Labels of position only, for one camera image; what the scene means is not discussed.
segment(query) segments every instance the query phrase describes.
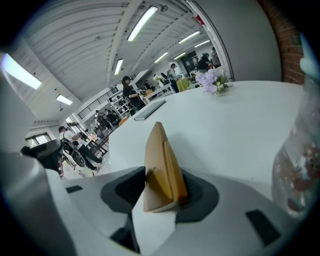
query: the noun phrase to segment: white ceiling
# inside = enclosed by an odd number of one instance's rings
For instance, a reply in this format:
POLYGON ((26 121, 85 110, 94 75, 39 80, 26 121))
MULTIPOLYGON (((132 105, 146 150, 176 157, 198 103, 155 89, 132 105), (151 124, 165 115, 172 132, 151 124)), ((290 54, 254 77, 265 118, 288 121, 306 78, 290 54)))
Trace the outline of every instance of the white ceiling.
POLYGON ((208 39, 180 1, 54 0, 29 21, 10 52, 43 84, 34 90, 12 80, 38 121, 58 121, 123 76, 152 68, 163 53, 168 51, 168 58, 173 59, 208 39), (129 33, 150 5, 158 11, 128 42, 129 33), (168 10, 161 12, 161 5, 168 5, 168 10), (198 30, 200 35, 178 43, 198 30), (114 76, 118 59, 123 59, 123 70, 114 76), (60 111, 58 94, 74 103, 62 103, 60 111))

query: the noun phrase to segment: yellow object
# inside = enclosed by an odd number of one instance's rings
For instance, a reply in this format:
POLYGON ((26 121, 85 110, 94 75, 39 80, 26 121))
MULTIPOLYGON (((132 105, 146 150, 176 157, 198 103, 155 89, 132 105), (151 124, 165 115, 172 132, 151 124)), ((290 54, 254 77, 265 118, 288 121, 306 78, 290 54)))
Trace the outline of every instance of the yellow object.
POLYGON ((119 122, 119 126, 120 125, 122 125, 125 121, 127 121, 128 120, 128 118, 124 118, 124 119, 122 119, 120 122, 119 122))
POLYGON ((183 78, 176 82, 179 92, 189 90, 189 81, 187 78, 183 78))
POLYGON ((145 147, 146 186, 143 210, 160 212, 188 200, 185 181, 160 122, 156 122, 145 147))
POLYGON ((148 96, 149 94, 152 94, 152 93, 153 93, 152 90, 147 90, 143 95, 144 95, 144 96, 148 96))

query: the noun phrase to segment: flower bouquet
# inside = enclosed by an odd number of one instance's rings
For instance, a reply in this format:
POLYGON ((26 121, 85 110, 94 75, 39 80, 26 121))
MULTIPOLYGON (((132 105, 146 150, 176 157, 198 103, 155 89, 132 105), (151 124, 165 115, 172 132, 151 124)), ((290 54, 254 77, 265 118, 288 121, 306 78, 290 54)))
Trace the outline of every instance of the flower bouquet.
POLYGON ((203 85, 204 91, 207 93, 219 94, 228 87, 225 76, 218 74, 216 69, 209 69, 204 74, 198 73, 195 79, 203 85))

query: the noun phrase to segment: tablet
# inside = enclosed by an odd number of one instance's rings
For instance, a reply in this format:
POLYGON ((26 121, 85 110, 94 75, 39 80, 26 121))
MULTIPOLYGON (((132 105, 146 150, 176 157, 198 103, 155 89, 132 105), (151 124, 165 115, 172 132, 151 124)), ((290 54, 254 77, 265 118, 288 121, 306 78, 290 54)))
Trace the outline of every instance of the tablet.
POLYGON ((165 103, 166 103, 165 100, 160 100, 155 103, 152 103, 144 111, 142 111, 140 114, 138 114, 134 118, 134 120, 136 120, 136 121, 146 120, 153 112, 155 112, 158 108, 160 108, 165 103))

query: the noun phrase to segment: ceiling light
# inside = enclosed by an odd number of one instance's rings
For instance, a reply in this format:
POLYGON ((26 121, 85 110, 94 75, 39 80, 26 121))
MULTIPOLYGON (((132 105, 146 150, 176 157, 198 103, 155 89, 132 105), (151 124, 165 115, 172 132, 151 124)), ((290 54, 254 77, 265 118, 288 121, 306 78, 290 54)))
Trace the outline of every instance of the ceiling light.
POLYGON ((72 103, 71 100, 67 99, 66 97, 63 97, 61 94, 58 95, 58 97, 56 97, 56 99, 60 102, 63 102, 65 104, 70 105, 72 103))
POLYGON ((2 62, 1 68, 8 72, 10 75, 25 83, 26 85, 37 89, 42 82, 36 79, 32 74, 26 71, 18 62, 16 62, 9 54, 5 54, 2 62))
POLYGON ((185 55, 185 54, 186 54, 185 52, 182 53, 182 54, 180 54, 179 56, 175 57, 174 60, 179 59, 180 57, 182 57, 182 56, 185 55))
POLYGON ((157 62, 159 62, 164 56, 166 56, 168 53, 166 52, 166 53, 164 53, 164 54, 162 54, 161 55, 161 57, 160 58, 158 58, 154 63, 157 63, 157 62))
POLYGON ((115 71, 114 71, 114 75, 118 75, 119 74, 119 71, 121 69, 121 65, 122 65, 122 62, 124 60, 121 58, 121 59, 118 59, 118 63, 116 64, 116 67, 115 67, 115 71))
POLYGON ((199 47, 199 46, 202 46, 202 45, 204 45, 204 44, 206 44, 206 43, 209 43, 209 42, 210 42, 210 40, 205 41, 205 42, 202 42, 202 43, 199 43, 198 45, 195 46, 195 48, 197 48, 197 47, 199 47))
POLYGON ((187 41, 188 39, 190 39, 190 38, 192 38, 192 37, 194 37, 194 36, 196 36, 196 35, 198 35, 198 34, 200 34, 200 31, 197 31, 197 32, 195 32, 195 33, 187 36, 185 39, 181 40, 181 41, 179 42, 179 44, 182 44, 184 41, 187 41))
POLYGON ((142 15, 142 17, 139 19, 138 23, 134 26, 132 32, 130 33, 128 37, 128 41, 132 42, 139 31, 142 29, 142 27, 146 24, 146 22, 151 18, 152 15, 155 14, 155 12, 158 10, 155 6, 150 6, 148 10, 142 15))

